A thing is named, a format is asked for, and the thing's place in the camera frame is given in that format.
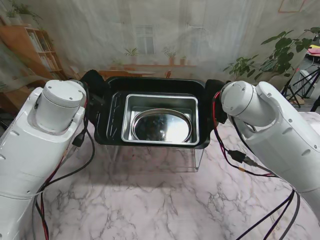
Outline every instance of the wall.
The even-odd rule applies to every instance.
[[[259,53],[263,62],[274,43],[261,46],[265,39],[282,31],[304,29],[319,24],[320,2],[305,0],[298,12],[279,12],[283,0],[28,0],[43,20],[40,25],[53,39],[64,70],[107,70],[114,59],[129,63],[124,48],[137,46],[136,26],[153,26],[153,55],[139,55],[143,65],[168,65],[162,52],[175,46],[176,64],[187,56],[186,68],[149,67],[155,76],[172,71],[174,78],[232,79],[222,72],[239,56]],[[292,61],[297,66],[305,52]]]

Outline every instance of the oval metal dish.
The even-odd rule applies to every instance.
[[[155,108],[136,115],[131,131],[137,140],[184,143],[191,137],[192,123],[179,111]]]

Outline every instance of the window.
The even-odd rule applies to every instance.
[[[188,26],[189,36],[189,52],[192,57],[199,56],[199,48],[203,34],[202,27]]]
[[[152,26],[137,26],[135,28],[136,43],[140,54],[154,54],[154,31]]]

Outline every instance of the metal tray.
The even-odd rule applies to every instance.
[[[185,142],[139,140],[132,128],[135,117],[142,112],[155,109],[174,110],[185,115],[191,123],[190,137]],[[193,96],[129,94],[125,100],[121,139],[132,143],[197,145],[200,140],[198,100]]]

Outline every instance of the table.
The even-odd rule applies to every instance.
[[[137,74],[137,75],[154,75],[156,74],[153,71],[133,71],[133,70],[108,70],[111,72],[127,72],[128,74]]]
[[[320,115],[301,114],[320,133]],[[227,148],[248,153],[230,122],[220,124],[218,131]],[[57,177],[82,166],[91,149],[86,137]],[[96,156],[85,170],[52,184],[44,193],[51,240],[235,240],[291,192],[291,187],[280,179],[255,177],[230,167],[213,132],[199,171],[194,173],[131,174],[129,170],[136,161],[160,156],[168,160],[168,152],[162,149],[162,154],[158,150],[152,155],[149,148],[130,147],[122,153],[124,165],[118,168],[112,160],[113,149],[96,144]],[[262,173],[250,166],[245,168]],[[279,239],[295,208],[296,197],[268,240]],[[263,239],[280,213],[243,239]],[[35,222],[37,239],[42,240],[37,214]],[[27,225],[24,239],[32,239]],[[295,224],[285,239],[316,240],[319,235],[315,215],[301,200]]]

